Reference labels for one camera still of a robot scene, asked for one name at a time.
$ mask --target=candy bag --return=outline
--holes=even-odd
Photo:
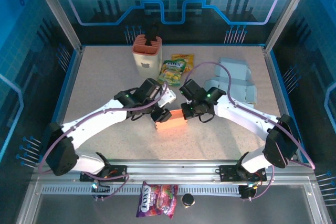
[[[184,73],[189,72],[194,68],[194,54],[191,55],[180,55],[180,54],[175,54],[172,55],[172,60],[178,60],[178,59],[183,59],[186,62],[186,66],[184,68]]]
[[[142,183],[137,217],[166,214],[173,218],[178,185],[148,185]]]
[[[163,62],[161,72],[158,78],[159,83],[167,82],[171,86],[179,86],[181,84],[181,74],[186,66],[183,59],[165,60]]]

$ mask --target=orange block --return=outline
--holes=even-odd
[[[165,130],[173,127],[178,127],[187,124],[187,120],[184,119],[182,110],[172,110],[172,117],[164,123],[155,123],[156,129]]]

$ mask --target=table surface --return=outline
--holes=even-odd
[[[261,47],[163,46],[163,59],[171,54],[195,54],[195,64],[218,62],[220,57],[246,60],[257,87],[255,109],[279,115],[274,91]],[[214,75],[214,66],[202,66],[191,77],[203,85]],[[106,104],[119,91],[139,87],[139,77],[130,46],[88,46],[78,70],[64,123],[76,120]],[[177,99],[167,106],[180,109],[185,101],[177,88]],[[240,125],[215,117],[207,124],[198,119],[186,126],[157,131],[148,115],[132,122],[112,125],[96,134],[80,150],[101,152],[110,159],[239,159],[264,142]]]

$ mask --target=beige tabletop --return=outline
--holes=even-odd
[[[195,64],[220,57],[246,60],[257,87],[257,110],[279,115],[261,47],[163,46],[163,59],[171,54],[195,54]],[[203,85],[215,77],[214,66],[202,66],[192,78]],[[140,78],[130,46],[86,47],[71,94],[64,123],[76,120],[107,103],[119,91],[139,87]],[[168,109],[180,109],[185,99],[174,89],[177,100]],[[264,142],[243,127],[215,117],[207,124],[198,119],[186,126],[158,132],[149,115],[115,124],[87,140],[80,150],[101,152],[118,159],[239,159]]]

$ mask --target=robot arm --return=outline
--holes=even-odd
[[[295,154],[297,146],[284,132],[270,122],[277,122],[297,139],[298,132],[291,117],[283,115],[278,118],[274,115],[268,115],[235,99],[232,99],[234,102],[232,103],[223,90],[212,87],[209,91],[205,91],[193,80],[189,80],[183,85],[180,91],[187,99],[186,103],[181,104],[185,119],[199,117],[201,122],[208,122],[215,115],[220,116],[245,127],[265,141],[265,146],[245,153],[238,161],[237,173],[242,178],[246,179],[259,169],[267,168],[270,165],[285,168]],[[212,117],[203,121],[201,116],[207,113]]]
[[[155,103],[163,91],[165,93]],[[83,152],[77,149],[92,136],[128,118],[135,121],[144,114],[150,114],[154,122],[167,121],[171,113],[163,107],[175,99],[176,95],[173,91],[153,79],[147,79],[139,88],[119,92],[107,104],[82,118],[63,125],[49,124],[44,132],[41,154],[45,155],[50,145],[70,130],[70,133],[46,158],[51,170],[57,176],[69,171],[81,171],[103,177],[109,173],[110,164],[107,159],[100,153]]]

